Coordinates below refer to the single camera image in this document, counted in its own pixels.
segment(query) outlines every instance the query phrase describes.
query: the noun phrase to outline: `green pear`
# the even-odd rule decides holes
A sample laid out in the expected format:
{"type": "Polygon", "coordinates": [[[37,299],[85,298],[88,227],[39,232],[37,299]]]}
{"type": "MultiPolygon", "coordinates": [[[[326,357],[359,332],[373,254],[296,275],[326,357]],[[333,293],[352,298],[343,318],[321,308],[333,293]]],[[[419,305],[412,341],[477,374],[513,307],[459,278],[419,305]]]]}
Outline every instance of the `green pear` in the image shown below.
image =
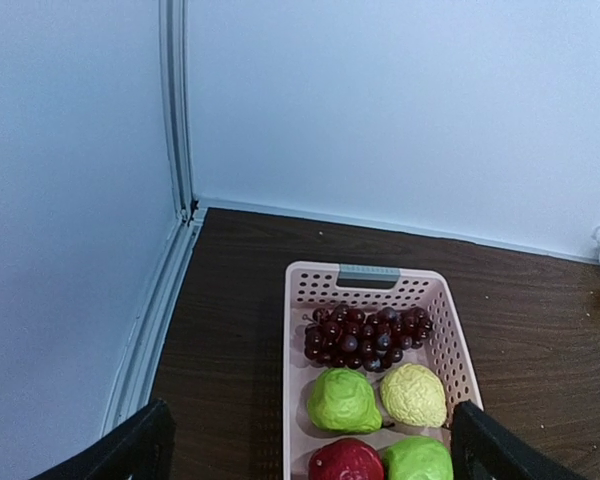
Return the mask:
{"type": "Polygon", "coordinates": [[[309,418],[322,430],[371,433],[382,426],[371,384],[361,373],[347,368],[323,372],[308,402],[309,418]]]}
{"type": "Polygon", "coordinates": [[[387,480],[453,480],[447,447],[438,440],[416,435],[387,449],[383,462],[387,480]]]}
{"type": "Polygon", "coordinates": [[[399,422],[415,427],[441,427],[447,419],[444,386],[423,365],[407,363],[391,370],[380,385],[382,403],[399,422]]]}

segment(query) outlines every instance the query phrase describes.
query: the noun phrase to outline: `grape cluster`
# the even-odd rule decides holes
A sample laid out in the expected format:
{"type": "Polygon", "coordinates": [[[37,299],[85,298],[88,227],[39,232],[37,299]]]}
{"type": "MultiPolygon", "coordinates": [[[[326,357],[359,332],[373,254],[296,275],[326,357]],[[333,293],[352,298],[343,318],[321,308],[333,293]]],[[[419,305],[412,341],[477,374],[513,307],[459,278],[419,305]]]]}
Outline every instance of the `grape cluster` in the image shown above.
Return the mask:
{"type": "Polygon", "coordinates": [[[305,328],[304,355],[320,365],[380,372],[402,360],[404,350],[418,349],[433,322],[424,308],[398,312],[392,307],[365,315],[341,303],[332,311],[316,308],[305,328]]]}

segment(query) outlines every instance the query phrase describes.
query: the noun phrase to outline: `red fruit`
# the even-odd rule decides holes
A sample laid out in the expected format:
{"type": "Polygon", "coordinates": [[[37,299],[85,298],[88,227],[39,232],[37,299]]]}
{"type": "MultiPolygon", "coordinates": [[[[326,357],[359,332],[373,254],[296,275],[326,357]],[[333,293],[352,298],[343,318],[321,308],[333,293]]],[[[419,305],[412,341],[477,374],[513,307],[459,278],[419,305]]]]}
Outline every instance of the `red fruit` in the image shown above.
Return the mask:
{"type": "Polygon", "coordinates": [[[427,338],[429,338],[429,330],[426,330],[424,328],[418,328],[418,330],[416,330],[414,338],[426,340],[427,338]]]}
{"type": "Polygon", "coordinates": [[[309,325],[307,325],[304,329],[304,334],[308,335],[309,332],[319,332],[320,331],[320,325],[316,324],[316,323],[310,323],[309,325]]]}
{"type": "Polygon", "coordinates": [[[347,357],[345,362],[347,367],[352,370],[357,370],[362,366],[362,359],[360,357],[347,357]]]}
{"type": "Polygon", "coordinates": [[[413,307],[413,308],[409,309],[408,312],[411,315],[413,315],[416,318],[416,320],[418,320],[418,321],[426,320],[427,318],[429,318],[429,314],[422,307],[413,307]]]}
{"type": "Polygon", "coordinates": [[[400,348],[402,348],[403,350],[411,348],[412,343],[413,340],[408,335],[403,335],[402,337],[400,337],[400,348]]]}
{"type": "Polygon", "coordinates": [[[401,321],[393,322],[391,324],[391,335],[394,337],[400,337],[404,329],[404,323],[401,321]]]}
{"type": "Polygon", "coordinates": [[[407,310],[402,314],[402,323],[404,324],[405,333],[410,335],[418,326],[418,319],[411,310],[407,310]]]}
{"type": "Polygon", "coordinates": [[[380,365],[382,365],[382,368],[385,370],[389,370],[391,365],[393,365],[393,358],[391,358],[390,355],[385,355],[382,357],[382,360],[380,360],[380,365]]]}
{"type": "Polygon", "coordinates": [[[399,318],[399,313],[393,307],[384,307],[377,315],[381,322],[392,322],[399,318]]]}
{"type": "Polygon", "coordinates": [[[359,308],[352,308],[347,312],[347,321],[362,325],[365,320],[365,314],[359,308]]]}
{"type": "Polygon", "coordinates": [[[371,325],[362,327],[362,338],[371,338],[376,334],[375,329],[371,325]]]}
{"type": "Polygon", "coordinates": [[[312,330],[304,337],[304,346],[319,348],[322,346],[322,334],[318,330],[312,330]]]}
{"type": "Polygon", "coordinates": [[[349,333],[354,337],[357,337],[358,335],[360,335],[360,325],[354,322],[345,323],[344,331],[345,333],[349,333]]]}
{"type": "Polygon", "coordinates": [[[367,325],[371,325],[372,327],[377,327],[381,322],[378,319],[378,317],[376,317],[376,315],[374,313],[372,313],[371,315],[369,315],[367,317],[367,319],[365,320],[365,323],[367,325]]]}
{"type": "Polygon", "coordinates": [[[320,365],[329,366],[331,364],[331,354],[329,352],[321,352],[318,354],[316,360],[320,365]]]}
{"type": "Polygon", "coordinates": [[[339,357],[335,357],[332,361],[331,361],[331,366],[333,368],[344,368],[346,362],[344,357],[339,356],[339,357]]]}
{"type": "Polygon", "coordinates": [[[341,303],[331,312],[331,317],[329,318],[332,322],[344,322],[347,318],[347,314],[349,313],[349,307],[341,303]]]}
{"type": "Polygon", "coordinates": [[[376,327],[376,334],[378,336],[385,334],[391,336],[391,327],[386,323],[381,323],[376,327]]]}
{"type": "Polygon", "coordinates": [[[316,308],[311,314],[314,322],[323,323],[329,318],[329,310],[326,308],[316,308]]]}
{"type": "Polygon", "coordinates": [[[327,322],[322,327],[324,338],[327,340],[337,340],[340,336],[341,328],[336,322],[327,322]]]}
{"type": "Polygon", "coordinates": [[[358,352],[365,358],[372,357],[374,349],[373,345],[371,345],[371,341],[363,340],[362,342],[360,342],[360,345],[358,345],[358,352]]]}
{"type": "Polygon", "coordinates": [[[309,460],[309,480],[384,480],[380,455],[355,438],[322,447],[309,460]]]}
{"type": "Polygon", "coordinates": [[[391,361],[393,363],[398,363],[402,360],[402,357],[404,356],[404,354],[402,353],[402,349],[401,348],[392,348],[391,350],[389,350],[389,354],[388,357],[391,358],[391,361]]]}
{"type": "Polygon", "coordinates": [[[337,345],[338,345],[338,342],[336,342],[335,340],[328,340],[325,338],[322,341],[322,349],[327,352],[335,349],[337,345]]]}
{"type": "Polygon", "coordinates": [[[423,320],[420,322],[420,327],[426,330],[433,330],[433,322],[429,319],[423,320]]]}
{"type": "Polygon", "coordinates": [[[318,350],[317,348],[306,347],[304,349],[304,356],[307,357],[309,360],[315,360],[316,358],[318,358],[318,355],[320,355],[320,350],[318,350]]]}

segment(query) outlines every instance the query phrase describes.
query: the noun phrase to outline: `pink plastic basket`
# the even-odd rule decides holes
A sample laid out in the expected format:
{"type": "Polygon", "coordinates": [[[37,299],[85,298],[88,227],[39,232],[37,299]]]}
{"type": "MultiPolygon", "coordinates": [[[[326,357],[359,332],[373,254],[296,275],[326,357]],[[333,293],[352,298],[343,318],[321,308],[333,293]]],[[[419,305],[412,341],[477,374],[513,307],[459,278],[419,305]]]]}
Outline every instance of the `pink plastic basket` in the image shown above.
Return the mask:
{"type": "MultiPolygon", "coordinates": [[[[322,373],[305,359],[303,315],[311,316],[318,306],[340,302],[374,312],[383,306],[426,308],[434,321],[434,335],[419,350],[407,350],[401,363],[417,363],[433,370],[447,395],[447,426],[456,403],[471,400],[482,408],[480,391],[471,358],[446,280],[425,270],[363,267],[330,263],[296,262],[287,268],[284,333],[284,478],[306,480],[313,452],[338,438],[317,429],[309,420],[307,400],[314,380],[322,373]],[[371,283],[385,288],[367,288],[371,283]]],[[[378,395],[385,373],[365,373],[376,390],[380,411],[388,418],[378,395]]],[[[414,428],[398,425],[369,435],[355,436],[382,450],[407,435],[428,435],[449,446],[443,428],[414,428]]]]}

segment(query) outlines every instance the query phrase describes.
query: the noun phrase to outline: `dark wood surface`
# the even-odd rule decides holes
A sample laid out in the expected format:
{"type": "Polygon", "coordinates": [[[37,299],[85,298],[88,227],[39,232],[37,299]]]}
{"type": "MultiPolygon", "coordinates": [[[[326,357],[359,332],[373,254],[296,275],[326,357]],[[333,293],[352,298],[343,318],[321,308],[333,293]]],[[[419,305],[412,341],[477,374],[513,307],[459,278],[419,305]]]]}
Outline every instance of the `dark wood surface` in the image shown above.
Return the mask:
{"type": "Polygon", "coordinates": [[[600,479],[600,268],[225,210],[207,215],[153,389],[178,424],[174,479],[282,477],[284,272],[295,260],[440,272],[485,410],[600,479]]]}

